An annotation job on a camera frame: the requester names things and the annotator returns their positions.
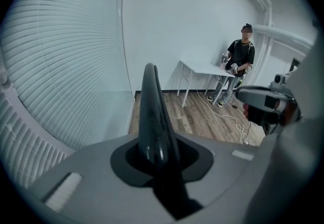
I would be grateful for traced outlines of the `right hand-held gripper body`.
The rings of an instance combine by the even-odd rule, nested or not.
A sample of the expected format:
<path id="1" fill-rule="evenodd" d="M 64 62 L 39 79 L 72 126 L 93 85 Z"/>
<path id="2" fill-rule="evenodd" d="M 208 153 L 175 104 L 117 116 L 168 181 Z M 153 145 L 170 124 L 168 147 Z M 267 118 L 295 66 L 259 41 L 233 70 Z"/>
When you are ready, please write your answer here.
<path id="1" fill-rule="evenodd" d="M 242 86 L 235 96 L 249 106 L 248 121 L 260 127 L 284 127 L 301 118 L 294 95 L 286 86 Z"/>

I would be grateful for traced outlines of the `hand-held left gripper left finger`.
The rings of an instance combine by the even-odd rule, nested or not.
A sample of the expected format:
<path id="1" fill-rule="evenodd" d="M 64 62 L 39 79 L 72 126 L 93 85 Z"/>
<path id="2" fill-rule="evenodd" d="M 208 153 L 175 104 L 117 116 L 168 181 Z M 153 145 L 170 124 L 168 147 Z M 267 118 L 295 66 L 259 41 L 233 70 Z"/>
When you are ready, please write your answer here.
<path id="1" fill-rule="evenodd" d="M 153 63 L 145 66 L 140 101 L 139 149 L 144 157 L 155 161 L 155 147 L 160 131 L 161 105 Z"/>

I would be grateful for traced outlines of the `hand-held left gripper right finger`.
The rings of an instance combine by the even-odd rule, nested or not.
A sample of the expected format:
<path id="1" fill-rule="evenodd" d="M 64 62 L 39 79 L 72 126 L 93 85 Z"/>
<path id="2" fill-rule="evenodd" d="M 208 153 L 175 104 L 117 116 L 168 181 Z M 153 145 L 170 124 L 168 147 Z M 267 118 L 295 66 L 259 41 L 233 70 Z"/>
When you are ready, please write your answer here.
<path id="1" fill-rule="evenodd" d="M 172 127 L 170 117 L 168 114 L 168 110 L 164 101 L 163 93 L 161 91 L 159 77 L 158 77 L 158 69 L 157 66 L 154 65 L 154 73 L 155 73 L 155 82 L 157 86 L 157 93 L 160 102 L 160 114 L 161 114 L 161 127 L 164 134 L 164 140 L 167 148 L 168 159 L 173 161 L 176 164 L 180 162 L 180 155 L 178 149 L 177 139 L 175 137 L 175 132 Z"/>

